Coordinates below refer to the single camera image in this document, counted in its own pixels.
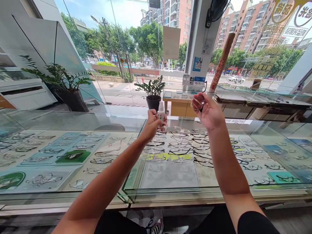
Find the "sky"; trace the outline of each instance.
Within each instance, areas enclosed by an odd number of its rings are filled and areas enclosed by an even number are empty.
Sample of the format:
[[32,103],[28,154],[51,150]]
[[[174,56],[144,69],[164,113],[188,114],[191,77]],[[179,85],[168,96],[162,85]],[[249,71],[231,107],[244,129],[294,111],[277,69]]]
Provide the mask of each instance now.
[[[94,22],[90,15],[93,15],[96,19],[104,17],[108,22],[116,22],[122,27],[130,28],[131,26],[140,26],[142,19],[141,9],[148,10],[147,0],[55,0],[55,3],[59,11],[69,14],[81,21],[83,21],[87,27],[96,28],[97,23]],[[234,7],[234,11],[240,10],[244,0],[231,0]],[[258,4],[261,0],[253,0],[253,5]],[[312,8],[312,2],[306,3],[303,7]],[[294,18],[290,21],[290,26],[294,25]],[[302,23],[307,20],[305,18],[298,18],[298,23]],[[312,20],[303,26],[304,28],[312,27]],[[291,43],[294,37],[287,37],[288,43]],[[308,32],[305,38],[312,38],[312,30]]]

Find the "potted plant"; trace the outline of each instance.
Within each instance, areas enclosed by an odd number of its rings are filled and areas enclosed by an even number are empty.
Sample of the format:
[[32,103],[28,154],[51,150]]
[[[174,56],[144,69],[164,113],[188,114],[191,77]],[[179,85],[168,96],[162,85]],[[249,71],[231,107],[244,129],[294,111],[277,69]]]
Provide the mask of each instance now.
[[136,91],[145,91],[147,93],[146,101],[149,109],[155,109],[158,111],[159,102],[162,99],[160,94],[165,87],[165,83],[162,82],[162,75],[155,80],[150,80],[149,83],[135,83],[138,86]]
[[45,75],[36,67],[36,63],[28,55],[20,55],[22,60],[28,64],[31,69],[22,68],[23,71],[35,74],[42,79],[43,82],[53,85],[56,95],[63,100],[70,111],[89,112],[87,105],[82,99],[79,85],[91,83],[93,81],[85,75],[91,75],[90,72],[82,72],[75,75],[69,72],[59,64],[50,63],[45,66],[45,69],[51,74]]

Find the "apartment building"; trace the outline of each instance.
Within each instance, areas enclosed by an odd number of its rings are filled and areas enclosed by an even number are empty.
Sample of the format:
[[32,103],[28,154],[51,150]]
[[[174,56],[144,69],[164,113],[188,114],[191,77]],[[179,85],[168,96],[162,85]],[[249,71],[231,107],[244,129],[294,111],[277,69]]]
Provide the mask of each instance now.
[[[293,0],[281,1],[285,4],[292,3]],[[282,32],[273,33],[269,30],[263,31],[263,26],[272,23],[271,14],[275,5],[274,1],[262,1],[251,5],[252,0],[244,0],[240,11],[225,11],[218,32],[218,38],[215,42],[215,49],[223,48],[229,33],[236,33],[232,49],[238,48],[247,52],[257,52],[269,46],[270,37],[280,37]],[[281,18],[281,12],[274,14],[274,17]],[[283,27],[288,24],[291,17],[279,24]]]
[[180,44],[187,42],[191,25],[192,0],[162,0],[161,8],[141,10],[141,26],[156,21],[161,26],[181,29]]

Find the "hand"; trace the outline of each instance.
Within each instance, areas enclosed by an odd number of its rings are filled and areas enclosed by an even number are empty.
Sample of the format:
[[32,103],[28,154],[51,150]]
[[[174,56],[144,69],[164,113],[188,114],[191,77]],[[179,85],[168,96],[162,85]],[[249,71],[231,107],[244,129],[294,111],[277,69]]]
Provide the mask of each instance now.
[[[204,97],[204,105],[202,112],[199,110],[195,110],[194,106],[198,107],[198,102],[194,100],[198,96]],[[212,131],[216,128],[224,127],[225,118],[219,107],[219,105],[210,97],[208,97],[205,93],[199,92],[198,94],[194,94],[193,110],[197,114],[199,118],[201,118],[202,124],[207,128],[208,131]]]
[[142,139],[144,142],[150,142],[157,132],[157,126],[162,125],[165,126],[167,124],[167,115],[165,114],[164,122],[157,119],[157,112],[155,109],[148,110],[149,118],[146,122],[146,125],[140,134],[139,138]]

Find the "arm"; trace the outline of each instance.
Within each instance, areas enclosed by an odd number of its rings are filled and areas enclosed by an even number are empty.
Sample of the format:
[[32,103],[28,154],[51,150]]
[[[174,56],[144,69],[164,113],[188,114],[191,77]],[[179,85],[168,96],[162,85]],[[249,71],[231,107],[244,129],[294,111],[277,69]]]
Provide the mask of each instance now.
[[137,140],[91,181],[53,233],[94,233],[102,213],[117,194],[146,144],[155,136],[157,125],[163,123],[154,116],[155,110],[149,110],[148,113],[149,119]]
[[[194,110],[207,128],[214,171],[237,233],[240,216],[247,211],[264,215],[250,193],[247,179],[232,150],[224,115],[219,105],[205,93],[195,94],[204,97],[202,113]],[[194,106],[199,104],[193,99]]]

